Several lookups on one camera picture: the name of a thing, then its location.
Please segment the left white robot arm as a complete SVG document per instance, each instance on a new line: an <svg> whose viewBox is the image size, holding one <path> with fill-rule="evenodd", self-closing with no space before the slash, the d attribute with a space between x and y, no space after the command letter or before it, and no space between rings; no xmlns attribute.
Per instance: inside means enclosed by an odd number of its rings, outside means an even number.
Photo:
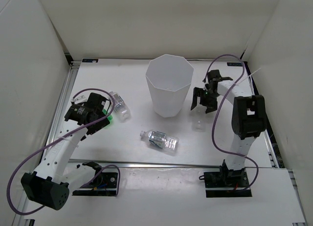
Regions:
<svg viewBox="0 0 313 226"><path fill-rule="evenodd" d="M93 161L83 163L69 174L64 171L78 143L109 124L111 106L111 97L94 92L85 102L72 102L60 130L60 141L47 151L31 174L25 173L21 179L29 200L60 210L79 187L87 183L97 187L102 183L102 167Z"/></svg>

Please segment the clear bottle blue-white label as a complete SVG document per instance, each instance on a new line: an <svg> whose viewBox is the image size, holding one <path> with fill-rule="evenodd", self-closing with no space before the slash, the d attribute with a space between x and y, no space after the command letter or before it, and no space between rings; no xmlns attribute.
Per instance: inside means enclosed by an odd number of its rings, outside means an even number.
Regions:
<svg viewBox="0 0 313 226"><path fill-rule="evenodd" d="M155 130L141 131L140 138L157 150L168 153L174 153L179 144L179 139L177 137L169 136L166 133Z"/></svg>

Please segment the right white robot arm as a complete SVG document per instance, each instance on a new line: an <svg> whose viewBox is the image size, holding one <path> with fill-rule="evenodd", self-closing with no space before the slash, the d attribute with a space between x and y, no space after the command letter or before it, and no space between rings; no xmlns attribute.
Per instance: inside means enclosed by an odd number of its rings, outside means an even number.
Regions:
<svg viewBox="0 0 313 226"><path fill-rule="evenodd" d="M191 109L197 105L206 107L205 113L217 112L219 115L222 102L228 101L233 106L231 127L234 133L233 141L224 160L225 171L220 173L222 185L230 187L238 179L235 171L245 167L245 160L249 150L257 137L266 129L265 99L261 95L253 95L244 91L231 77L222 77L219 70L207 73L207 82L203 88L193 89Z"/></svg>

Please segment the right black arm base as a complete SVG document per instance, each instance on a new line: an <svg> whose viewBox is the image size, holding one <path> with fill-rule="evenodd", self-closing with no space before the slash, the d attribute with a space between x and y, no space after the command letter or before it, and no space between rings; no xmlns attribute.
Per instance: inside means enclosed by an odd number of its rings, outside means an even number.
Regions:
<svg viewBox="0 0 313 226"><path fill-rule="evenodd" d="M218 171L204 172L199 180L204 181L207 198L252 197L246 169L230 170L225 161Z"/></svg>

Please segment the clear unlabelled plastic bottle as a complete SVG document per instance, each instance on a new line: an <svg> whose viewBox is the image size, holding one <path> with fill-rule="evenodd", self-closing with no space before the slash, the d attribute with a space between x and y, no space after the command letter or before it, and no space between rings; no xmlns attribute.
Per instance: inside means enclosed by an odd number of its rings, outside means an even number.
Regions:
<svg viewBox="0 0 313 226"><path fill-rule="evenodd" d="M204 131L205 130L205 124L196 119L195 121L193 121L193 130L194 131Z"/></svg>

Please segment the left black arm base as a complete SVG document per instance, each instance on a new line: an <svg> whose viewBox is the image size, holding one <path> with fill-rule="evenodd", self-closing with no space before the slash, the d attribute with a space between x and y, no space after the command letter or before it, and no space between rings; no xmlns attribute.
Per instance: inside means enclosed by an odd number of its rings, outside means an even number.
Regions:
<svg viewBox="0 0 313 226"><path fill-rule="evenodd" d="M73 196L89 197L117 197L120 187L120 169L114 164L102 167L100 164L89 161L84 162L83 166L91 167L95 171L92 181L84 184L79 189L73 191Z"/></svg>

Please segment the green crushed plastic bottle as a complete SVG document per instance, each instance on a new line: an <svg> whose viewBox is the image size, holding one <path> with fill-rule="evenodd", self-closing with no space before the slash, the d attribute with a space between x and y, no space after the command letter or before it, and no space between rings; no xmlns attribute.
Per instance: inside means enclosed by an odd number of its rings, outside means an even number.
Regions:
<svg viewBox="0 0 313 226"><path fill-rule="evenodd" d="M107 110L103 109L102 113L104 114L104 116L106 116L107 115ZM101 121L102 122L102 127L104 128L104 127L109 126L112 123L112 120L113 120L112 115L109 115L106 119L103 119Z"/></svg>

